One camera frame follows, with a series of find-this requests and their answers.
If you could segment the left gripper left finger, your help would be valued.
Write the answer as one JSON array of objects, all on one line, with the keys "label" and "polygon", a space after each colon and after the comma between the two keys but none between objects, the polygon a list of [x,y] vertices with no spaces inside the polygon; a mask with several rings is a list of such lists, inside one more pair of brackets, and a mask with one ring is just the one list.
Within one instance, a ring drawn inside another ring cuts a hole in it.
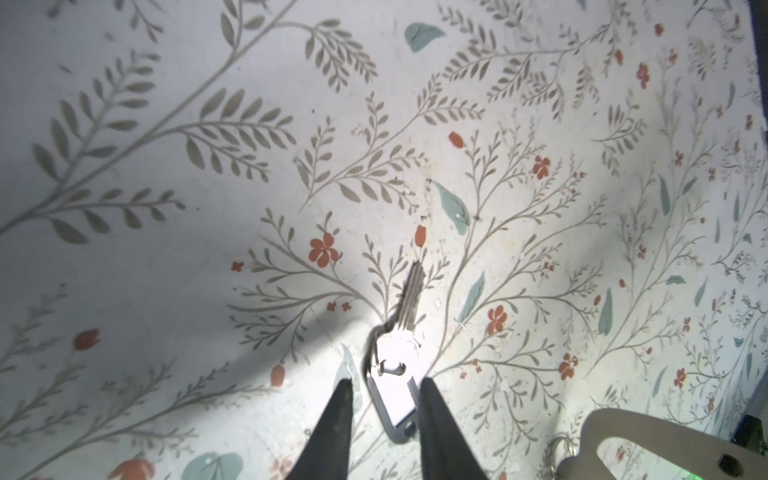
[{"label": "left gripper left finger", "polygon": [[353,383],[340,380],[288,480],[346,480],[353,423]]}]

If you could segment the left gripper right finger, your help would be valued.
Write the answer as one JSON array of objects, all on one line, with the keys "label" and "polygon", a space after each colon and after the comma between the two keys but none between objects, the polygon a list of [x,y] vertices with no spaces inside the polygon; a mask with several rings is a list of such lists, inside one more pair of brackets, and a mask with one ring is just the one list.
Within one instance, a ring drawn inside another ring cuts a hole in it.
[{"label": "left gripper right finger", "polygon": [[435,382],[425,377],[419,390],[422,478],[486,480]]}]

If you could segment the key with black tag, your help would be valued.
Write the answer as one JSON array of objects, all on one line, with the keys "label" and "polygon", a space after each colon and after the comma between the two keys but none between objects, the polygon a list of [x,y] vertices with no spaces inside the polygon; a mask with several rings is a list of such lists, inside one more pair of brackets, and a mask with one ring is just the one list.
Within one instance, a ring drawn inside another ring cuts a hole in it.
[{"label": "key with black tag", "polygon": [[395,317],[377,328],[369,342],[365,380],[383,429],[395,444],[405,444],[418,429],[417,370],[421,345],[415,335],[425,272],[410,269]]}]

